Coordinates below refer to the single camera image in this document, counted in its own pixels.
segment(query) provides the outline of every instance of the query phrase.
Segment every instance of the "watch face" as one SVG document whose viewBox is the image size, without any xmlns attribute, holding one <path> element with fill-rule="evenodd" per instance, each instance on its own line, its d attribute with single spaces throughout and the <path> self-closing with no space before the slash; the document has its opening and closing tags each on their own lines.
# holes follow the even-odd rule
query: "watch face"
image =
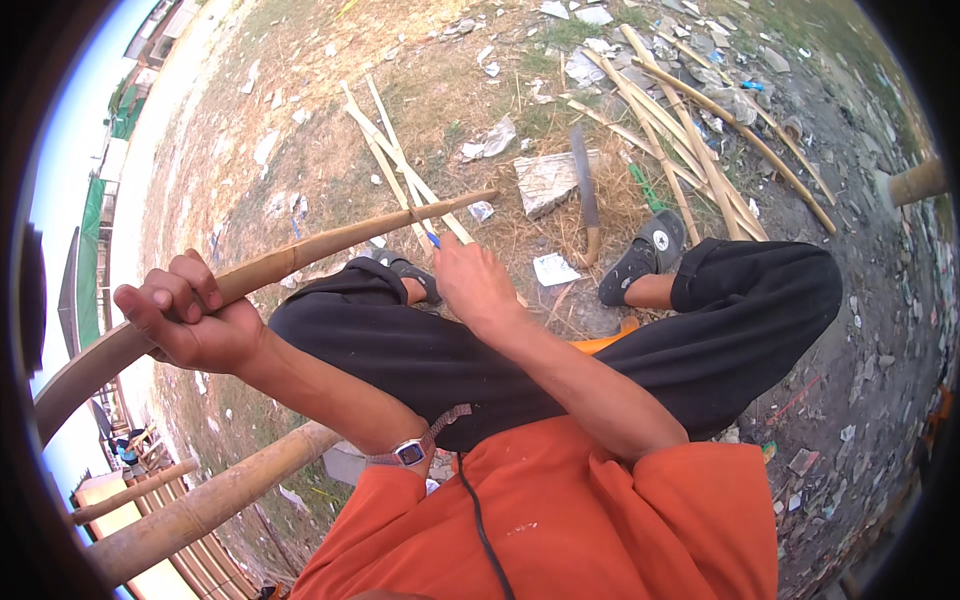
<svg viewBox="0 0 960 600">
<path fill-rule="evenodd" d="M 400 462 L 405 467 L 412 467 L 423 460 L 423 448 L 420 447 L 420 442 L 408 442 L 395 450 L 394 454 L 400 458 Z"/>
</svg>

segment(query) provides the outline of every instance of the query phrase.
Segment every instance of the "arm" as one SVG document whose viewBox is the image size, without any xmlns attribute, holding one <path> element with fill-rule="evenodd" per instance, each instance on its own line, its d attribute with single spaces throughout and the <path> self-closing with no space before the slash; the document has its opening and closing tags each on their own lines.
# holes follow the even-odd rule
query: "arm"
<svg viewBox="0 0 960 600">
<path fill-rule="evenodd" d="M 169 269 L 154 269 L 143 286 L 120 286 L 113 297 L 137 331 L 158 346 L 151 352 L 155 359 L 232 373 L 367 454 L 389 452 L 426 431 L 426 421 L 393 396 L 281 340 L 248 300 L 222 306 L 216 279 L 196 251 L 177 256 Z M 198 301 L 216 312 L 203 316 Z M 425 477 L 431 458 L 410 470 Z"/>
<path fill-rule="evenodd" d="M 633 380 L 532 322 L 492 252 L 446 235 L 434 250 L 434 270 L 453 314 L 526 371 L 600 445 L 634 462 L 688 441 L 677 420 Z"/>
</svg>

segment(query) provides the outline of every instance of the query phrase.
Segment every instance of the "black cable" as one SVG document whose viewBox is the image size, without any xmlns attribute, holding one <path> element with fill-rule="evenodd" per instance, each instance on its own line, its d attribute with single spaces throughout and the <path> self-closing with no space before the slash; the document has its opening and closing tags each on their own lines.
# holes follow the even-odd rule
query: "black cable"
<svg viewBox="0 0 960 600">
<path fill-rule="evenodd" d="M 461 458 L 460 452 L 457 452 L 457 469 L 460 471 L 460 481 L 464 482 L 464 487 L 467 488 L 467 492 L 470 494 L 470 497 L 473 498 L 473 516 L 477 522 L 477 535 L 480 536 L 483 551 L 487 554 L 487 560 L 490 561 L 493 572 L 496 573 L 496 578 L 499 580 L 500 587 L 503 589 L 503 597 L 507 600 L 516 600 L 514 589 L 510 587 L 510 581 L 507 580 L 507 574 L 503 572 L 503 567 L 500 566 L 500 561 L 496 558 L 496 553 L 493 552 L 490 541 L 487 540 L 487 532 L 484 531 L 483 528 L 483 517 L 480 515 L 480 498 L 477 497 L 477 493 L 473 491 L 473 488 L 464 475 L 464 459 Z"/>
</svg>

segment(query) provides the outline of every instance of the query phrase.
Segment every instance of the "wristwatch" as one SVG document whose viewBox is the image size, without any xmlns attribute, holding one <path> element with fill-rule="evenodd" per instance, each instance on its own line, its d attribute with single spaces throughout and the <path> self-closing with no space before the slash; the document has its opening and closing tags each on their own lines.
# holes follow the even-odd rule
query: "wristwatch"
<svg viewBox="0 0 960 600">
<path fill-rule="evenodd" d="M 422 437 L 400 442 L 392 451 L 385 454 L 368 456 L 367 465 L 396 465 L 398 467 L 419 465 L 430 453 L 430 450 L 434 448 L 433 441 L 437 439 L 444 427 L 464 415 L 471 414 L 473 414 L 473 410 L 469 404 L 457 404 L 440 415 Z"/>
</svg>

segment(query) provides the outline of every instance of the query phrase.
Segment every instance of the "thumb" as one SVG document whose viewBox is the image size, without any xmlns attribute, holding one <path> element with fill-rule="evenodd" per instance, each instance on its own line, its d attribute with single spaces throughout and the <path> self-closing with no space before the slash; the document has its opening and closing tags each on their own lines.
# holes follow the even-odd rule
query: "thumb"
<svg viewBox="0 0 960 600">
<path fill-rule="evenodd" d="M 160 312 L 157 303 L 164 300 L 157 294 L 150 298 L 145 290 L 130 285 L 121 285 L 113 293 L 113 302 L 137 332 L 179 362 L 196 343 L 185 327 L 168 321 Z"/>
</svg>

